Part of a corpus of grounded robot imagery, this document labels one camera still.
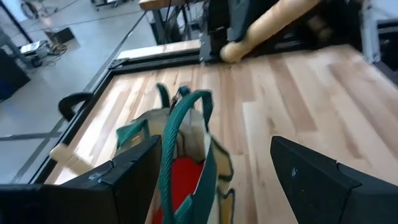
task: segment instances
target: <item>wooden roller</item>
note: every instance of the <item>wooden roller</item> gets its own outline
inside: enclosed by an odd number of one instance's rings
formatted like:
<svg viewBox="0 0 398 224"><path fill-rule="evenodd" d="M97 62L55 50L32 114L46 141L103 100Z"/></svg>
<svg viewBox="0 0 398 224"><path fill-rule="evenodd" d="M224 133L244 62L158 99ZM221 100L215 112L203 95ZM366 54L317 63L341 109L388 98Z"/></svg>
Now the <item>wooden roller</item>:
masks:
<svg viewBox="0 0 398 224"><path fill-rule="evenodd" d="M238 62L255 46L261 44L285 26L304 15L320 0L280 0L260 18L254 21L244 39L238 43L230 42L221 49L225 62Z"/></svg>
<svg viewBox="0 0 398 224"><path fill-rule="evenodd" d="M73 151L68 150L68 146L65 144L55 146L50 152L50 157L77 175L84 174L94 168L80 156L75 155Z"/></svg>

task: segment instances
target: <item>wooden platform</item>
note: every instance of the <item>wooden platform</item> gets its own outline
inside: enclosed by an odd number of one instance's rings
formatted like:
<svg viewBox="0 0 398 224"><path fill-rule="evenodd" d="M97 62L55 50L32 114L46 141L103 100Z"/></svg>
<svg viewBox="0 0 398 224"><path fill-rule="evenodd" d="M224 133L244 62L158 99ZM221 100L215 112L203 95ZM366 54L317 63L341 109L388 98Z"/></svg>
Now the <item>wooden platform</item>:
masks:
<svg viewBox="0 0 398 224"><path fill-rule="evenodd" d="M398 91L349 46L119 76L69 150L96 166L107 161L115 130L160 106L157 82L171 95L180 85L213 90L210 128L233 158L235 223L297 222L269 154L273 135L398 185ZM47 182L74 176L56 167Z"/></svg>

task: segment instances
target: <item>red fabric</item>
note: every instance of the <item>red fabric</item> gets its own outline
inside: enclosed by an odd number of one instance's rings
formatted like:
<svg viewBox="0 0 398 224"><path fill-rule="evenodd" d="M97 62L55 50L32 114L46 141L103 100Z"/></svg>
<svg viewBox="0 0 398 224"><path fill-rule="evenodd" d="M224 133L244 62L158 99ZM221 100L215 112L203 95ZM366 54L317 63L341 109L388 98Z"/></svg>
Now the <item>red fabric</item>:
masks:
<svg viewBox="0 0 398 224"><path fill-rule="evenodd" d="M190 158L178 158L172 164L172 203L175 212L185 198L193 194L203 170L203 163L196 164ZM156 212L152 224L162 224L162 208Z"/></svg>

